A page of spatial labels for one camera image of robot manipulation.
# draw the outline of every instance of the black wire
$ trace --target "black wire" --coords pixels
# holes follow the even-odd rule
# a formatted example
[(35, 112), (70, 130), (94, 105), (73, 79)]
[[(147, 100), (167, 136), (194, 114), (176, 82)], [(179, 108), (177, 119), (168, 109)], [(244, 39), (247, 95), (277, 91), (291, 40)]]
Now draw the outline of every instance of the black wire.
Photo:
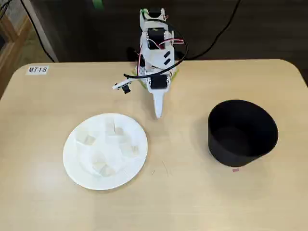
[(3, 10), (3, 14), (0, 16), (0, 21), (1, 21), (1, 19), (4, 17), (4, 15), (5, 15), (7, 9), (9, 8), (9, 5), (10, 5), (11, 1), (12, 1), (12, 0), (8, 0), (6, 3), (4, 3), (4, 4), (0, 7), (0, 12), (1, 12), (1, 11), (4, 9), (4, 7), (5, 7), (5, 9)]
[(41, 38), (40, 38), (40, 36), (39, 36), (39, 32), (38, 32), (37, 28), (35, 27), (35, 24), (34, 24), (34, 22), (33, 22), (33, 19), (32, 19), (31, 15), (30, 15), (28, 9), (26, 8), (26, 6), (25, 6), (25, 4), (24, 4), (24, 1), (23, 1), (23, 0), (20, 0), (20, 2), (21, 2), (21, 4), (22, 4), (22, 6), (24, 7), (24, 9), (25, 9), (25, 11), (26, 11), (26, 13), (27, 13), (27, 15), (28, 15), (28, 17), (29, 17), (29, 19), (30, 19), (32, 25), (33, 25), (33, 28), (34, 28), (34, 30), (35, 30), (37, 36), (38, 36), (38, 40), (39, 40), (39, 43), (40, 43), (42, 49), (44, 50), (44, 52), (45, 52), (45, 54), (48, 56), (48, 58), (50, 58), (50, 60), (54, 63), (54, 62), (55, 62), (54, 59), (48, 54), (48, 52), (46, 51), (46, 49), (45, 49), (45, 47), (44, 47), (44, 45), (43, 45), (43, 42), (42, 42), (42, 40), (41, 40)]
[(216, 44), (216, 42), (218, 41), (219, 37), (229, 28), (229, 26), (231, 25), (231, 22), (232, 20), (234, 19), (235, 17), (235, 14), (237, 12), (237, 9), (239, 8), (239, 5), (241, 3), (241, 0), (238, 0), (237, 3), (235, 4), (235, 7), (234, 7), (234, 10), (232, 12), (232, 15), (227, 23), (227, 25), (216, 35), (214, 41), (212, 42), (212, 44), (202, 53), (198, 54), (198, 55), (195, 55), (193, 57), (190, 57), (190, 58), (187, 58), (186, 60), (193, 60), (193, 59), (197, 59), (203, 55), (205, 55), (206, 53), (208, 53), (212, 48), (213, 46)]
[(166, 21), (160, 20), (160, 19), (146, 19), (145, 16), (144, 16), (144, 12), (142, 12), (142, 16), (145, 20), (147, 20), (149, 22), (160, 22), (160, 23), (164, 23), (164, 24), (168, 25), (169, 27), (173, 28), (173, 30), (176, 31), (179, 34), (179, 36), (182, 38), (182, 40), (184, 41), (184, 44), (185, 44), (185, 47), (186, 47), (186, 52), (185, 52), (184, 56), (176, 64), (173, 64), (171, 67), (168, 67), (168, 68), (166, 68), (166, 69), (164, 69), (160, 72), (157, 72), (155, 74), (145, 75), (145, 76), (130, 76), (130, 75), (124, 74), (124, 76), (127, 77), (127, 78), (141, 79), (141, 78), (149, 78), (149, 77), (153, 77), (153, 76), (163, 74), (163, 73), (173, 69), (174, 67), (178, 66), (180, 63), (182, 63), (184, 61), (185, 57), (187, 56), (187, 53), (188, 53), (188, 44), (185, 41), (184, 36), (177, 29), (175, 29), (175, 27), (173, 25), (171, 25), (170, 23), (167, 23)]

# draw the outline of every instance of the beige table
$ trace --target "beige table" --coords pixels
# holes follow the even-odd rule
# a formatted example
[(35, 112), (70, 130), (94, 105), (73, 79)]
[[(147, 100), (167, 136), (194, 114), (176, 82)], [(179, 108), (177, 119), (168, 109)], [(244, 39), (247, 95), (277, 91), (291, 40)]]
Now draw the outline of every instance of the beige table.
[[(308, 89), (282, 60), (185, 62), (154, 119), (138, 82), (112, 90), (130, 63), (50, 64), (17, 70), (0, 101), (1, 231), (306, 231)], [(279, 141), (239, 172), (207, 148), (207, 116), (244, 99), (276, 120)], [(145, 129), (149, 152), (130, 183), (86, 190), (67, 176), (62, 150), (81, 121), (122, 113)]]

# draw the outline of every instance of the black bowl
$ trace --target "black bowl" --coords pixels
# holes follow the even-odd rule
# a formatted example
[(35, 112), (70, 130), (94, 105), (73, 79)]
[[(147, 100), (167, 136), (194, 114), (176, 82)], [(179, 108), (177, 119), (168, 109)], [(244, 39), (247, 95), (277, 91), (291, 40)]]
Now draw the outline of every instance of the black bowl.
[(269, 153), (277, 141), (275, 121), (254, 103), (224, 101), (208, 117), (208, 147), (224, 165), (244, 166)]

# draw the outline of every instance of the dark floor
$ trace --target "dark floor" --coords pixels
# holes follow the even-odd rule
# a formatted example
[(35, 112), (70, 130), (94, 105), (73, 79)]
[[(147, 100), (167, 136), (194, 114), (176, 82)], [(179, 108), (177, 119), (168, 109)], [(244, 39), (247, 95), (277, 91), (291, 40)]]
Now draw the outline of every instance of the dark floor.
[[(31, 0), (61, 62), (125, 61), (139, 43), (139, 10), (164, 7), (185, 36), (189, 56), (205, 50), (237, 0)], [(308, 82), (308, 0), (242, 0), (231, 27), (202, 59), (280, 58)]]
[(18, 68), (31, 63), (50, 63), (50, 59), (44, 53), (39, 39), (33, 29), (30, 30), (29, 35), (16, 59), (13, 68)]

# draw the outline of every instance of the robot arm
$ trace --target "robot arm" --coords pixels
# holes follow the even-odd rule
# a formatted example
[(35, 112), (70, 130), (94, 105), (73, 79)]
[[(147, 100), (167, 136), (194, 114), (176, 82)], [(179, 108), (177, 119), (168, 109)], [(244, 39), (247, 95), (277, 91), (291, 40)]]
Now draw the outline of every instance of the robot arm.
[[(183, 43), (181, 39), (174, 38), (174, 32), (169, 31), (164, 9), (140, 11), (140, 27), (142, 34), (140, 38), (139, 60), (136, 66), (138, 76), (148, 76), (141, 81), (147, 86), (148, 91), (153, 94), (155, 114), (161, 117), (163, 110), (164, 94), (169, 91), (172, 76), (176, 67), (168, 72), (156, 74), (170, 68), (175, 64), (174, 43)], [(113, 89), (122, 88), (125, 93), (130, 92), (128, 85), (135, 79), (128, 78), (125, 81), (115, 84)]]

